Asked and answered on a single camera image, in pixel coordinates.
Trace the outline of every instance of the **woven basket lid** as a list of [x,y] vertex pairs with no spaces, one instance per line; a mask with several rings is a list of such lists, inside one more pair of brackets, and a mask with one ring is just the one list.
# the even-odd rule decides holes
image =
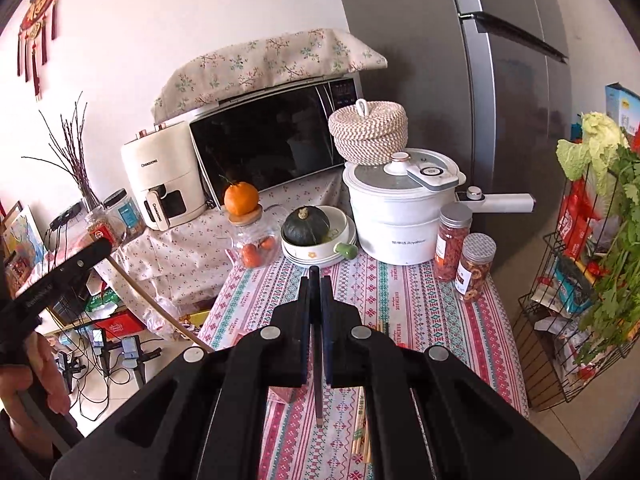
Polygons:
[[377,139],[405,130],[407,117],[402,105],[391,101],[365,101],[336,110],[329,117],[329,131],[341,140]]

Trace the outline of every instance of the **pumpkin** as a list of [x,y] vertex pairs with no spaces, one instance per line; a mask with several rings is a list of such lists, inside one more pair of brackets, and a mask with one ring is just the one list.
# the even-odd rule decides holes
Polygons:
[[284,221],[282,236],[290,244],[305,247],[322,243],[329,232],[329,219],[321,209],[307,205],[299,207]]
[[232,215],[246,215],[258,207],[258,190],[248,182],[231,184],[225,191],[225,207]]

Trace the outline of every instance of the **red tassel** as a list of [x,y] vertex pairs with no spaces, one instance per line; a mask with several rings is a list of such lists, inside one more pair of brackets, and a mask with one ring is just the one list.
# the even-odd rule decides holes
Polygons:
[[56,16],[58,15],[56,12],[57,6],[58,0],[53,0],[53,4],[51,6],[51,41],[58,37],[58,20],[56,19]]
[[20,62],[21,62],[21,59],[20,59],[20,47],[21,46],[22,45],[20,44],[20,33],[18,33],[18,77],[20,77],[22,75],[20,73]]
[[33,69],[33,89],[36,92],[36,101],[40,100],[40,78],[36,67],[36,42],[31,47],[31,68]]
[[42,19],[42,31],[40,32],[40,55],[42,58],[42,64],[47,63],[47,17]]
[[24,82],[29,82],[29,37],[24,35]]

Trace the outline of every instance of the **table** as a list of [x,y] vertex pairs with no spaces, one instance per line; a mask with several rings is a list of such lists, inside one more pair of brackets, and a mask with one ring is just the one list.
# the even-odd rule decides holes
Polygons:
[[[267,215],[280,222],[286,211],[306,204],[333,205],[349,213],[349,194],[342,184],[342,168],[331,168],[260,193]],[[232,264],[225,250],[230,247],[231,224],[226,213],[210,209],[185,224],[167,231],[147,229],[135,240],[120,246],[112,256],[126,273],[169,310],[174,317],[195,312],[193,305],[215,298]],[[95,266],[103,280],[140,319],[148,305],[106,260]]]
[[[265,326],[274,307],[294,300],[308,270],[284,258],[264,269],[231,270],[200,337],[215,349],[231,346],[239,334]],[[431,262],[392,266],[360,251],[358,257],[321,270],[331,276],[334,297],[354,304],[363,323],[389,322],[396,342],[423,351],[433,344],[449,348],[523,416],[527,396],[516,345],[494,282],[482,296],[463,303],[451,283],[433,277]],[[306,386],[289,404],[270,400],[262,439],[261,479],[369,478],[371,466],[351,455],[356,388],[324,386],[324,426],[316,428],[311,371]]]

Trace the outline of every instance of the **microwave oven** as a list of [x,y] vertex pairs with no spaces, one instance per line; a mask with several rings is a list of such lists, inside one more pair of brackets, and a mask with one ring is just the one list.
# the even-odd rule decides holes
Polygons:
[[258,191],[344,163],[329,116],[360,97],[354,76],[244,94],[190,122],[205,190],[218,207],[230,182]]

